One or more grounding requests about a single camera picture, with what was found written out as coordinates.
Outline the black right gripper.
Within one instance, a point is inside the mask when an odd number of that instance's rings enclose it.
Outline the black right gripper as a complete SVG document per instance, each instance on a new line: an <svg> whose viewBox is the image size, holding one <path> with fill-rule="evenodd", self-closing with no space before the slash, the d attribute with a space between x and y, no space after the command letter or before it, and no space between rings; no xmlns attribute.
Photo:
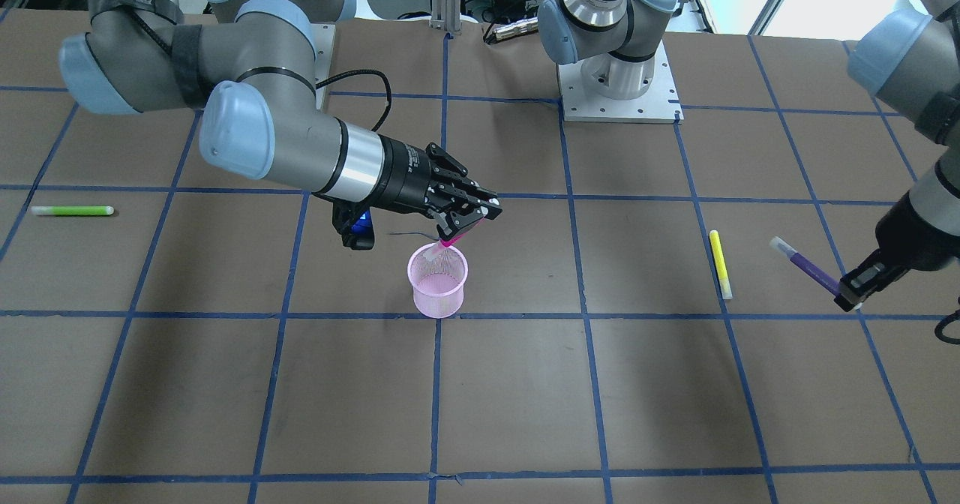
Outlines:
<svg viewBox="0 0 960 504"><path fill-rule="evenodd" d="M480 221L502 213L498 194L470 179L466 166L435 142L420 149L383 135L380 141L385 162L375 186L375 207L426 217L435 212L442 241L456 241Z"/></svg>

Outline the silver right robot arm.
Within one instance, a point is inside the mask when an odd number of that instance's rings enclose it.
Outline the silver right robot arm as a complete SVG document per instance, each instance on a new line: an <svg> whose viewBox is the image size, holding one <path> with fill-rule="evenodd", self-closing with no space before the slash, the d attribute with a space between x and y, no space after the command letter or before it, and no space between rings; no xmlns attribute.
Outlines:
<svg viewBox="0 0 960 504"><path fill-rule="evenodd" d="M202 110L207 163L329 201L353 250L374 245L373 208L425 216L445 243L500 216L497 194L438 145L416 148L318 108L320 50L294 1L207 1L215 25L188 25L178 0L89 0L91 30L58 54L69 93L101 115Z"/></svg>

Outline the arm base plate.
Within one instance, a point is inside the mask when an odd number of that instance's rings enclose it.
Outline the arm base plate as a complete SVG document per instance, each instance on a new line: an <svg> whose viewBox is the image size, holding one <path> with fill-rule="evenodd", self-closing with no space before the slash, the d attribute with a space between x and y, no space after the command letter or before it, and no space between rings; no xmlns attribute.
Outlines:
<svg viewBox="0 0 960 504"><path fill-rule="evenodd" d="M556 67L565 120L675 124L685 120L665 45L641 62L597 55Z"/></svg>
<svg viewBox="0 0 960 504"><path fill-rule="evenodd" d="M321 83L332 77L336 26L328 22L312 23L310 26L316 50L315 80L316 83Z"/></svg>

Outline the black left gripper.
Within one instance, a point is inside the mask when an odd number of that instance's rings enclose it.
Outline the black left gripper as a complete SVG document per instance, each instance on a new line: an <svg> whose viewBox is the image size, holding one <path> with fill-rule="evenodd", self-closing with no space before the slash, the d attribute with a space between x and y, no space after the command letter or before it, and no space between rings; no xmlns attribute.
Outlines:
<svg viewBox="0 0 960 504"><path fill-rule="evenodd" d="M896 282L901 267L935 272L959 257L959 238L926 223L908 193L878 221L874 234L877 250L838 282L834 303L844 312Z"/></svg>

